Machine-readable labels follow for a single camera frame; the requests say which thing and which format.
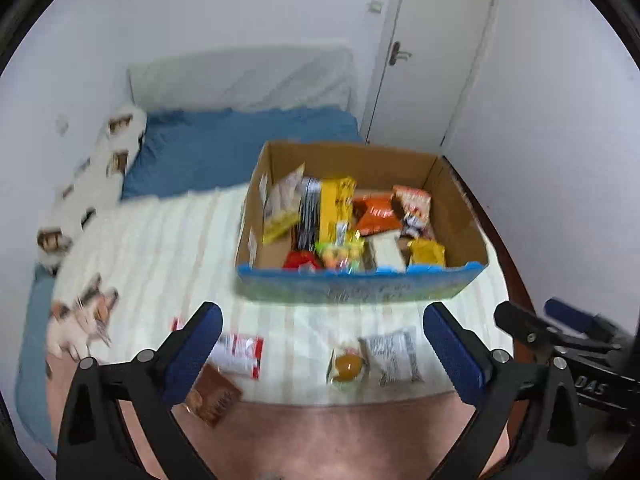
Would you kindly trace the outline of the white headboard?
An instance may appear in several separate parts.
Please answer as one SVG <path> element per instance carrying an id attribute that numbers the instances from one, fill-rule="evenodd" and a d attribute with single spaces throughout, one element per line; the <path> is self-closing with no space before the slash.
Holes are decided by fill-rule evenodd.
<path id="1" fill-rule="evenodd" d="M 354 56 L 344 42 L 247 44 L 159 58 L 128 67 L 131 97 L 160 110 L 356 108 Z"/>

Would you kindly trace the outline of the yellow snack packet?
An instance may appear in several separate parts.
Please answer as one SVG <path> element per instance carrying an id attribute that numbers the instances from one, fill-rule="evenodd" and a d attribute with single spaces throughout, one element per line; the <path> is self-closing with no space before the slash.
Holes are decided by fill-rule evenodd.
<path id="1" fill-rule="evenodd" d="M 320 183 L 320 243 L 343 244 L 352 221 L 352 199 L 357 183 L 351 177 Z"/>

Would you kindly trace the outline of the blue milk cardboard box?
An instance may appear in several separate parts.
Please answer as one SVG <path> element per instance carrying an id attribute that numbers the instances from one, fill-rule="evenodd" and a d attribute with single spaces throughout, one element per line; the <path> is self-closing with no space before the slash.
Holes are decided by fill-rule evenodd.
<path id="1" fill-rule="evenodd" d="M 264 244 L 262 215 L 267 196 L 273 185 L 300 165 L 305 165 L 305 172 L 299 222 L 273 243 Z M 364 269 L 338 273 L 326 269 L 316 253 L 320 183 L 346 177 L 357 186 L 344 243 L 363 241 Z M 432 196 L 434 240 L 401 235 L 401 216 L 392 204 L 395 185 L 420 188 Z M 366 238 L 393 230 L 400 231 L 407 270 L 375 272 Z M 243 295 L 289 304 L 451 298 L 487 265 L 475 214 L 446 158 L 369 144 L 270 141 L 262 147 L 248 185 L 235 256 Z"/>

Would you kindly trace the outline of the cat print pillow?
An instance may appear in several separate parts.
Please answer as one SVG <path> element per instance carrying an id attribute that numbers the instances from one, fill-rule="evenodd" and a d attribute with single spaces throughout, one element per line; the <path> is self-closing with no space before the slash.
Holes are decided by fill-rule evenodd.
<path id="1" fill-rule="evenodd" d="M 144 139 L 146 118 L 145 111 L 132 104 L 109 117 L 93 153 L 40 216 L 38 262 L 50 274 L 58 272 L 93 217 L 118 204 L 124 179 Z"/>

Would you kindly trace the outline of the orange round pastry packet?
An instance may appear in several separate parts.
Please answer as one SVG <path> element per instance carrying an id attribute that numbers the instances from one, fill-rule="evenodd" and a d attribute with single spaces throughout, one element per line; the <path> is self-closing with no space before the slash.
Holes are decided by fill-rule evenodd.
<path id="1" fill-rule="evenodd" d="M 336 388 L 359 385 L 367 374 L 368 363 L 358 340 L 342 342 L 332 349 L 326 382 Z"/>

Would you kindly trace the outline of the orange sunflower seed packet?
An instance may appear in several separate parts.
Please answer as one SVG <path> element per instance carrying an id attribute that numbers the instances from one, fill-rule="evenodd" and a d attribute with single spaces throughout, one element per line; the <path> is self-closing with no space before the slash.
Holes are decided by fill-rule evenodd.
<path id="1" fill-rule="evenodd" d="M 408 186 L 395 185 L 392 204 L 394 211 L 401 216 L 401 235 L 403 237 L 434 240 L 435 233 L 431 224 L 432 196 Z"/>

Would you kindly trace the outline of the white brown snack packet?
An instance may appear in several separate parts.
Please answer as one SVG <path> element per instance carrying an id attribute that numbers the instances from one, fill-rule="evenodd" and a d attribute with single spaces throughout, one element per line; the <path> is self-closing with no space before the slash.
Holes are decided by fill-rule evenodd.
<path id="1" fill-rule="evenodd" d="M 407 260 L 399 242 L 399 230 L 386 231 L 366 238 L 371 266 L 375 272 L 406 272 Z"/>

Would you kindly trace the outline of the colourful candy packet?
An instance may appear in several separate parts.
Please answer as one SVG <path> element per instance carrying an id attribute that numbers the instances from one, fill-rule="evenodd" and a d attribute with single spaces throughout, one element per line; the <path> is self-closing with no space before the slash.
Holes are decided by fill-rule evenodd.
<path id="1" fill-rule="evenodd" d="M 364 269 L 362 240 L 344 244 L 318 242 L 316 253 L 323 266 L 338 273 L 360 272 Z"/>

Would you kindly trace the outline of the striped cream bed blanket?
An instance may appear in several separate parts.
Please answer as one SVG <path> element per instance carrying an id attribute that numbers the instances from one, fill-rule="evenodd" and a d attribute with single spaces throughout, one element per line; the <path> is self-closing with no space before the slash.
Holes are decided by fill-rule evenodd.
<path id="1" fill-rule="evenodd" d="M 94 220 L 55 281 L 55 307 L 69 306 L 93 278 L 119 297 L 102 362 L 159 346 L 171 323 L 204 301 L 224 314 L 224 330 L 264 341 L 258 379 L 235 378 L 242 400 L 216 426 L 183 406 L 175 415 L 221 479 L 424 479 L 468 422 L 463 404 L 423 336 L 422 378 L 355 390 L 326 382 L 332 350 L 365 336 L 419 328 L 423 304 L 337 304 L 292 294 L 260 300 L 236 275 L 244 186 L 159 200 L 140 198 Z"/>

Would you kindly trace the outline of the white door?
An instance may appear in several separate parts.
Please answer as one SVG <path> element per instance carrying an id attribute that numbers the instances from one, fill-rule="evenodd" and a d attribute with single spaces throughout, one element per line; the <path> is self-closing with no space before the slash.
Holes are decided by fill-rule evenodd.
<path id="1" fill-rule="evenodd" d="M 496 3 L 399 0 L 368 142 L 442 151 L 480 69 Z"/>

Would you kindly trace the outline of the grey white snack packet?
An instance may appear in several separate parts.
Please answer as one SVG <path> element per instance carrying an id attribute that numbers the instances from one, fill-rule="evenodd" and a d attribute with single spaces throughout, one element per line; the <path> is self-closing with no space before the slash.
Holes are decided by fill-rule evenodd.
<path id="1" fill-rule="evenodd" d="M 379 386 L 423 382 L 414 328 L 365 336 L 359 343 L 370 374 Z"/>

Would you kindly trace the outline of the red white spicy strip packet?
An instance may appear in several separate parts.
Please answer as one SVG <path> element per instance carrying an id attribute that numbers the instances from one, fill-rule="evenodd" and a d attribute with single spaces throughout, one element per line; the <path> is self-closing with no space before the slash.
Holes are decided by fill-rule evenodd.
<path id="1" fill-rule="evenodd" d="M 174 318 L 171 328 L 163 348 L 168 348 L 168 368 L 176 377 L 194 382 L 210 365 L 220 372 L 259 378 L 262 337 L 221 332 L 216 312 L 210 309 L 192 315 L 186 323 Z"/>

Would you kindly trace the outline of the blue bed sheet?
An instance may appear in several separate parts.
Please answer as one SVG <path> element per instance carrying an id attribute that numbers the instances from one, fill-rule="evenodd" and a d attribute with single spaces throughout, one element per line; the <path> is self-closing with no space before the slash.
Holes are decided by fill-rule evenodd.
<path id="1" fill-rule="evenodd" d="M 141 150 L 126 174 L 122 198 L 165 198 L 244 183 L 250 180 L 262 146 L 274 140 L 360 143 L 362 137 L 356 118 L 332 107 L 152 113 Z M 54 282 L 44 266 L 34 266 L 15 385 L 23 427 L 52 453 L 56 443 L 47 408 L 44 336 Z"/>

